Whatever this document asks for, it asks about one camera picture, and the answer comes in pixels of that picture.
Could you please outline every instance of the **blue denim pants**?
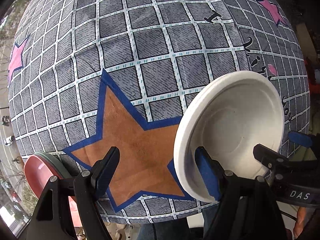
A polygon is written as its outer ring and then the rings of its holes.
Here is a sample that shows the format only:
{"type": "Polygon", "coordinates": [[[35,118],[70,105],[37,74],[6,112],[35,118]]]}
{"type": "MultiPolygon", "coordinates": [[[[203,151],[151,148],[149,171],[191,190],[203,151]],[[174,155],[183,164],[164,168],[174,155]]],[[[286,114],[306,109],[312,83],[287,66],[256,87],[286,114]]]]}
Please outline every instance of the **blue denim pants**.
{"type": "MultiPolygon", "coordinates": [[[[204,217],[204,234],[207,232],[218,205],[202,210],[204,217]]],[[[137,240],[193,240],[188,226],[187,218],[170,220],[154,224],[143,224],[137,240]]]]}

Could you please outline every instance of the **white bowl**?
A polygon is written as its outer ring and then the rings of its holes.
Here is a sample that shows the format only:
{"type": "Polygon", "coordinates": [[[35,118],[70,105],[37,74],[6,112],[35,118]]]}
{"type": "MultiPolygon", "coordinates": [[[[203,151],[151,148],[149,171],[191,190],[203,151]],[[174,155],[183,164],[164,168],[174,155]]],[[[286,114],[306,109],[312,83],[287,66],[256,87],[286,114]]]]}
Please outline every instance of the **white bowl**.
{"type": "Polygon", "coordinates": [[[204,146],[223,169],[254,179],[267,168],[255,160],[253,147],[260,143],[278,151],[283,132],[282,102],[267,78],[252,71],[221,76],[193,99],[181,119],[173,150],[178,179],[192,197],[215,202],[196,166],[196,148],[204,146]]]}

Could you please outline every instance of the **star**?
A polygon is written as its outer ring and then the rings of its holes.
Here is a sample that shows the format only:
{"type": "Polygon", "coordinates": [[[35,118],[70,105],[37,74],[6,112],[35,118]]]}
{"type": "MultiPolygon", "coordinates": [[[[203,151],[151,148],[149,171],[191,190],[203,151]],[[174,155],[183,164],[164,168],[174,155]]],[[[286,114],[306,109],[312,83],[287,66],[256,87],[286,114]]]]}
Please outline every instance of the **star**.
{"type": "Polygon", "coordinates": [[[26,37],[20,45],[18,45],[17,43],[14,43],[13,45],[11,59],[8,66],[8,84],[9,85],[12,79],[13,72],[23,68],[22,53],[23,53],[24,47],[27,44],[28,38],[29,37],[26,37]]]}
{"type": "Polygon", "coordinates": [[[111,146],[119,148],[120,162],[107,191],[115,212],[144,194],[192,200],[179,184],[172,160],[181,117],[147,122],[105,70],[98,101],[96,135],[63,151],[93,166],[111,146]]]}
{"type": "Polygon", "coordinates": [[[276,6],[273,3],[270,3],[268,0],[256,0],[256,1],[269,11],[271,17],[273,18],[273,20],[277,26],[279,25],[280,22],[282,22],[283,24],[285,24],[287,26],[284,19],[282,18],[282,16],[279,13],[278,6],[276,6]]]}

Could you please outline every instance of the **black cable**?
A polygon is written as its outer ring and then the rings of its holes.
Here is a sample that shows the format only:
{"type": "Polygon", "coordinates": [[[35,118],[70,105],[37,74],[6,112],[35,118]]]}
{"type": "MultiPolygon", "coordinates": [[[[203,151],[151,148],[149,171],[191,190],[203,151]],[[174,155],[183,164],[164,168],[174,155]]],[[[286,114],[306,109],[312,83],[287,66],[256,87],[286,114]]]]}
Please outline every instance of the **black cable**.
{"type": "Polygon", "coordinates": [[[154,237],[154,240],[157,240],[156,227],[155,227],[155,224],[154,224],[154,223],[152,223],[152,227],[153,227],[153,237],[154,237]]]}
{"type": "Polygon", "coordinates": [[[291,218],[291,219],[294,220],[294,221],[297,221],[297,218],[296,218],[296,217],[294,217],[294,216],[292,216],[292,215],[290,215],[290,214],[288,214],[288,213],[286,213],[286,212],[284,212],[284,211],[282,211],[282,210],[280,210],[280,213],[281,213],[282,215],[285,215],[285,216],[291,218]]]}

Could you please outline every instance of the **blue object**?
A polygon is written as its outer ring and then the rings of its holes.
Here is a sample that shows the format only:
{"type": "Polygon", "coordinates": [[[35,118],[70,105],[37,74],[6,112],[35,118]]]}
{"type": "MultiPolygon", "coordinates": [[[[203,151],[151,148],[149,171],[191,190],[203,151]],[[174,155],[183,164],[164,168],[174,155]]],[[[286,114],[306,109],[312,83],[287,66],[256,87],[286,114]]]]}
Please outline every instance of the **blue object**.
{"type": "Polygon", "coordinates": [[[306,148],[310,148],[312,146],[312,139],[307,134],[291,131],[289,132],[288,137],[291,142],[297,143],[306,148]]]}
{"type": "Polygon", "coordinates": [[[204,157],[201,148],[196,149],[195,160],[210,196],[213,196],[217,201],[219,201],[221,198],[221,193],[219,191],[218,178],[214,174],[214,171],[208,163],[208,160],[204,157]]]}

